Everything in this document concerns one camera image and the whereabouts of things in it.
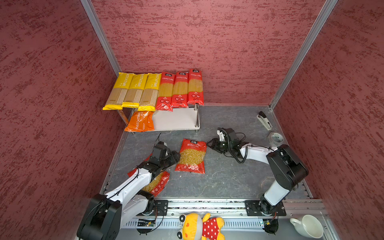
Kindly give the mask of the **yellow spaghetti pack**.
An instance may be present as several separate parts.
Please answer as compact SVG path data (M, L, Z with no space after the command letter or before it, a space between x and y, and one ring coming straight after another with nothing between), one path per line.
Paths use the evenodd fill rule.
M108 97L108 100L103 107L103 111L122 110L123 100L130 88L130 84L135 74L119 73L115 85Z
M143 95L141 97L138 111L155 111L162 74L149 74Z
M148 76L149 74L138 74L133 76L130 87L122 103L123 108L136 109L139 107Z

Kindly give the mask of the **red macaroni bag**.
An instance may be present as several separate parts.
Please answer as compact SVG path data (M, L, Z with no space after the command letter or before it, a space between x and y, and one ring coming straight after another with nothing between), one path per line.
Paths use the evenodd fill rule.
M166 187L169 178L170 173L166 170L161 170L160 173L141 190L152 194L154 197L157 197Z
M175 171L205 174L206 152L207 144L205 142L183 139L180 150L181 158Z

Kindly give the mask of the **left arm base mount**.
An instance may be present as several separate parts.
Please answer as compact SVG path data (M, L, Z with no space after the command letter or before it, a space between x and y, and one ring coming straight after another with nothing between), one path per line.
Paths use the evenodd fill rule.
M149 209L140 213L139 216L166 216L168 212L169 201L168 200L154 200L150 202Z

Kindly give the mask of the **orange pasta bag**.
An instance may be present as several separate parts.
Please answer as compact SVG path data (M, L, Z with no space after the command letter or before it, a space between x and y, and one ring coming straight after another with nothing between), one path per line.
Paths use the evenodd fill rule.
M153 112L134 112L125 132L142 133L154 131Z

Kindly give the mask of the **red spaghetti pack large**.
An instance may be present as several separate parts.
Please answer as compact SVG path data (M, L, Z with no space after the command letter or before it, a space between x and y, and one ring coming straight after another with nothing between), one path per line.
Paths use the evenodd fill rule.
M159 94L157 98L156 110L158 111L173 111L171 106L173 88L175 84L175 74L162 73L161 83L159 87Z

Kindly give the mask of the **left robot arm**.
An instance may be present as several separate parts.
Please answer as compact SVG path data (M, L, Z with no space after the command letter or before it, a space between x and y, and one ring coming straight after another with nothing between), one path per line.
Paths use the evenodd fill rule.
M164 142L154 145L147 161L140 163L125 182L90 200L77 230L80 240L114 240L122 226L139 214L154 211L154 195L143 191L159 174L180 161L181 155Z

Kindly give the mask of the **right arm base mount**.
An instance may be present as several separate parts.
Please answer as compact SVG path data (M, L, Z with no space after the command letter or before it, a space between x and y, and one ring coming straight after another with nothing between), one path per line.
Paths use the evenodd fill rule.
M247 216L253 217L285 217L287 215L283 202L272 206L266 200L246 200Z

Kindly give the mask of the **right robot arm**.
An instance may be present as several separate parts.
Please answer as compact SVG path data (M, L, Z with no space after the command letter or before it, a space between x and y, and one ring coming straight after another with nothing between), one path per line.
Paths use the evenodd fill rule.
M254 145L245 139L240 140L231 128L218 128L217 134L217 138L207 142L212 150L235 159L239 164L254 160L270 166L275 181L256 206L256 211L264 216L274 214L282 200L309 175L307 166L288 145L275 148Z

